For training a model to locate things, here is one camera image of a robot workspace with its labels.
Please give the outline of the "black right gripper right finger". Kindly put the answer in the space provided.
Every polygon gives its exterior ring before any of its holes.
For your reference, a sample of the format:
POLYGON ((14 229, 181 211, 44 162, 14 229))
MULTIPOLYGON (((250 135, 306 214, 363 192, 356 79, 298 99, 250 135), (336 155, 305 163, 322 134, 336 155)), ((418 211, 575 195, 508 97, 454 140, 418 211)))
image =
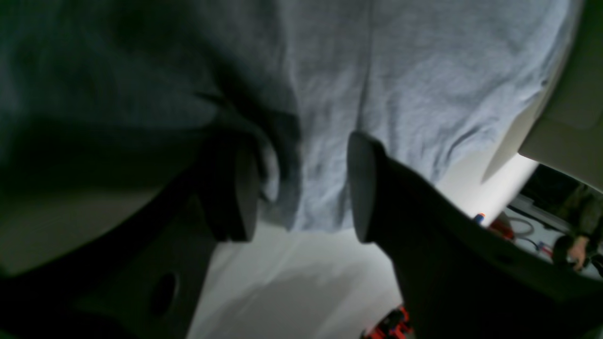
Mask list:
POLYGON ((422 176, 353 132, 358 240, 392 262, 417 339, 594 339, 602 283, 554 267, 468 218, 422 176))

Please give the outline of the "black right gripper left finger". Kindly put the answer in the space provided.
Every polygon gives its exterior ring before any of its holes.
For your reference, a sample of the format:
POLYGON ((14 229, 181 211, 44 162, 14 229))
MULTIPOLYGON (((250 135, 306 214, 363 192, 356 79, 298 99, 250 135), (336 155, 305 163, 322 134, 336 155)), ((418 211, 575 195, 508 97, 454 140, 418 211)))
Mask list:
POLYGON ((217 245, 250 241, 258 147, 211 137, 200 160, 112 230, 1 279, 1 337, 184 339, 217 245))

